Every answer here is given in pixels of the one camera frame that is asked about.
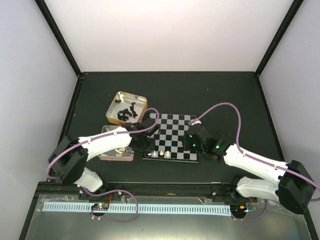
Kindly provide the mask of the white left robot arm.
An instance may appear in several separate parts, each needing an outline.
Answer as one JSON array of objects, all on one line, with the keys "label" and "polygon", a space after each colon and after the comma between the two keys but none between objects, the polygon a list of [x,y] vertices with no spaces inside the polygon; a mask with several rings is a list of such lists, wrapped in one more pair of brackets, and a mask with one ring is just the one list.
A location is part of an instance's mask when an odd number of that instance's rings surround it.
[{"label": "white left robot arm", "polygon": [[125,123],[115,129],[93,136],[72,138],[65,136],[48,159],[47,177],[63,184],[85,188],[97,200],[108,192],[98,173],[88,169],[89,160],[112,150],[129,147],[137,153],[155,150],[151,135],[158,129],[156,120],[148,117],[143,122]]}]

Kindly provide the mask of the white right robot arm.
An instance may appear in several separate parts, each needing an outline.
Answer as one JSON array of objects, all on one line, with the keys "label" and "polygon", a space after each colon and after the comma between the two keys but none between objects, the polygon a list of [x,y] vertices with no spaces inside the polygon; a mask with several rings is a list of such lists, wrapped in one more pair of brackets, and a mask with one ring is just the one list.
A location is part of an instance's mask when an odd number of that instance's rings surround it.
[{"label": "white right robot arm", "polygon": [[278,202],[292,213],[303,215],[316,190],[301,162],[286,163],[246,151],[235,143],[214,138],[199,121],[189,125],[183,147],[196,151],[201,158],[223,161],[257,177],[235,178],[235,183],[227,189],[228,198],[234,202],[242,198],[261,198]]}]

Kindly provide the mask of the black and grey chessboard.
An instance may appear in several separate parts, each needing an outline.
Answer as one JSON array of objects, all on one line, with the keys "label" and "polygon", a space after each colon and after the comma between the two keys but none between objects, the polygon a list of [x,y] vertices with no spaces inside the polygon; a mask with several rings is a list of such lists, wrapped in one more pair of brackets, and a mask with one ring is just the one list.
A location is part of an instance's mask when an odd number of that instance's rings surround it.
[{"label": "black and grey chessboard", "polygon": [[[188,122],[196,119],[195,115],[168,114],[161,113],[157,122],[158,130],[151,136],[155,139],[155,151],[158,156],[148,156],[144,154],[144,160],[197,163],[197,152],[184,150],[184,135],[189,125]],[[170,152],[170,157],[166,157],[166,151]]]}]

